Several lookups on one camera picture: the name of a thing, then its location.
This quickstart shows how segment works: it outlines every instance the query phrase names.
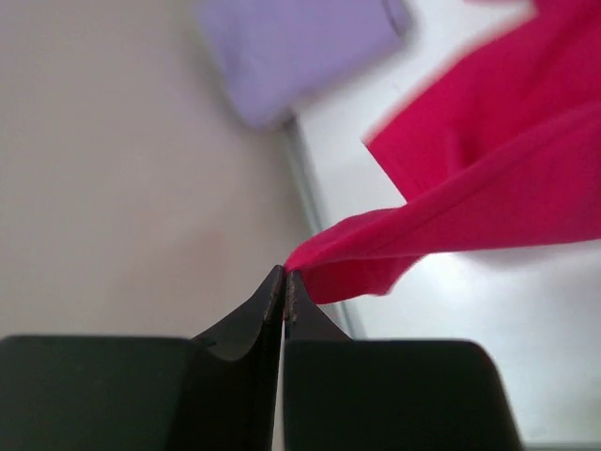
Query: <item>pink cloth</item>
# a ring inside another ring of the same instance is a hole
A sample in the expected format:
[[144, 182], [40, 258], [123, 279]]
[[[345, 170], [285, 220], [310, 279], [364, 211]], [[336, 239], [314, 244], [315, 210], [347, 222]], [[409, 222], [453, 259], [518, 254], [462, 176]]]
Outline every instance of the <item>pink cloth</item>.
[[601, 238], [601, 1], [537, 4], [371, 141], [408, 203], [292, 253], [317, 303], [384, 294], [430, 253]]

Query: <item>purple cloth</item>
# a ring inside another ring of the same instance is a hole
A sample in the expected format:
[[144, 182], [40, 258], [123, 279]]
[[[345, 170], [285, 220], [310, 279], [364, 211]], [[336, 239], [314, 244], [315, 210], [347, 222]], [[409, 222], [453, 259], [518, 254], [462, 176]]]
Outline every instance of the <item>purple cloth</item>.
[[409, 24], [400, 0], [205, 0], [197, 18], [230, 100], [257, 128], [397, 48]]

